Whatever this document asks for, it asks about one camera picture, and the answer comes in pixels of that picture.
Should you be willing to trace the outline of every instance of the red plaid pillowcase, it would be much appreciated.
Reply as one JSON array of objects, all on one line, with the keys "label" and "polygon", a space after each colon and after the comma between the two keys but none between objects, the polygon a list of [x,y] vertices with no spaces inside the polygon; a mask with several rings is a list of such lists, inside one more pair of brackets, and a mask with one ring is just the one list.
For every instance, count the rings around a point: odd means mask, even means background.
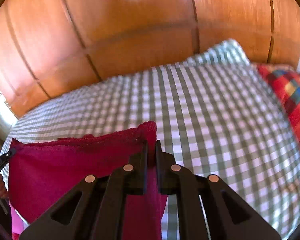
[{"label": "red plaid pillowcase", "polygon": [[260,64],[257,69],[279,98],[300,143],[300,73],[282,65]]}]

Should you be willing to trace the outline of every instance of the gingham bedspread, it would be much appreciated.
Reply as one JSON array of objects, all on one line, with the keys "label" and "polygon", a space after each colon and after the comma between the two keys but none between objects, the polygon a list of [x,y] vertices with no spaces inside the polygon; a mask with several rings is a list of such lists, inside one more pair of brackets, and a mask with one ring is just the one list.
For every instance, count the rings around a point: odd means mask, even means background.
[{"label": "gingham bedspread", "polygon": [[[18,121],[2,153],[12,137],[30,143],[99,136],[153,120],[162,149],[178,164],[219,175],[285,239],[300,223],[299,147],[274,93],[238,49],[221,45],[50,100]],[[178,239],[175,196],[168,198],[162,238]]]}]

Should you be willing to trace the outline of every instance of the red towel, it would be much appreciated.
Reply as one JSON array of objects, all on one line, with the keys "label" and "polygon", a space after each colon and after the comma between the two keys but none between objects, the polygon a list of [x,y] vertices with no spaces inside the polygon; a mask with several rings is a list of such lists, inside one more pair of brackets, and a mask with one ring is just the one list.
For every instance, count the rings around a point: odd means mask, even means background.
[{"label": "red towel", "polygon": [[130,155],[142,150],[145,140],[149,145],[147,193],[127,197],[123,239],[161,239],[167,196],[158,193],[156,184],[156,124],[151,121],[101,137],[29,144],[13,139],[10,147],[17,153],[9,163],[10,202],[32,223],[86,175],[108,176],[125,165]]}]

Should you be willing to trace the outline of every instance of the checkered pillow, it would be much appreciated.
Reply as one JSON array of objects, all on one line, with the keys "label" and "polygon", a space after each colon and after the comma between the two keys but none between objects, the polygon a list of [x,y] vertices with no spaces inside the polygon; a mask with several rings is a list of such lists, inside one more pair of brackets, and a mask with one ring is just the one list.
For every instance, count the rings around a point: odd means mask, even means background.
[{"label": "checkered pillow", "polygon": [[199,64],[241,64],[250,65],[250,60],[247,58],[240,44],[234,40],[229,39],[223,41],[207,51],[191,56],[187,62],[192,62],[193,65]]},{"label": "checkered pillow", "polygon": [[257,68],[279,98],[300,143],[300,73],[286,65],[261,64]]}]

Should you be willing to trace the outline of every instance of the wooden panel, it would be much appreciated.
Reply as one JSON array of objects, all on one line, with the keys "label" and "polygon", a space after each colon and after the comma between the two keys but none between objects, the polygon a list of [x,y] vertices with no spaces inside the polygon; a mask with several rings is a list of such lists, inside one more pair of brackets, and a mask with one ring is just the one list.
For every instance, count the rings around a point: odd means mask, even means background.
[{"label": "wooden panel", "polygon": [[190,27],[135,33],[91,52],[102,79],[185,60],[193,53]]},{"label": "wooden panel", "polygon": [[47,101],[49,98],[43,92],[42,88],[37,84],[33,84],[27,89],[27,92],[17,97],[11,105],[12,112],[21,117],[29,110]]},{"label": "wooden panel", "polygon": [[5,4],[0,8],[0,69],[15,91],[21,93],[34,81],[34,78],[26,68],[11,38],[4,7]]},{"label": "wooden panel", "polygon": [[4,77],[1,69],[0,69],[0,91],[5,96],[8,102],[12,102],[15,98],[15,92],[10,87],[9,83],[7,82],[6,78]]},{"label": "wooden panel", "polygon": [[7,0],[11,23],[34,75],[80,49],[62,0]]},{"label": "wooden panel", "polygon": [[249,60],[266,63],[269,53],[271,33],[253,33],[249,30],[238,30],[224,26],[199,26],[200,51],[204,52],[215,44],[229,38],[235,39],[242,46]]},{"label": "wooden panel", "polygon": [[295,0],[273,0],[274,44],[271,63],[297,67],[300,57],[300,7]]},{"label": "wooden panel", "polygon": [[270,0],[194,0],[200,51],[226,38],[236,39],[250,60],[266,62],[271,36]]},{"label": "wooden panel", "polygon": [[296,69],[298,66],[299,58],[300,43],[296,43],[292,39],[287,39],[280,36],[274,37],[274,45],[270,63],[289,64]]},{"label": "wooden panel", "polygon": [[52,98],[95,82],[98,79],[83,56],[71,57],[48,73],[47,77],[40,78],[41,85]]},{"label": "wooden panel", "polygon": [[89,46],[127,30],[190,19],[194,13],[188,1],[67,0],[67,3],[84,43]]},{"label": "wooden panel", "polygon": [[270,0],[194,0],[199,21],[271,31]]}]

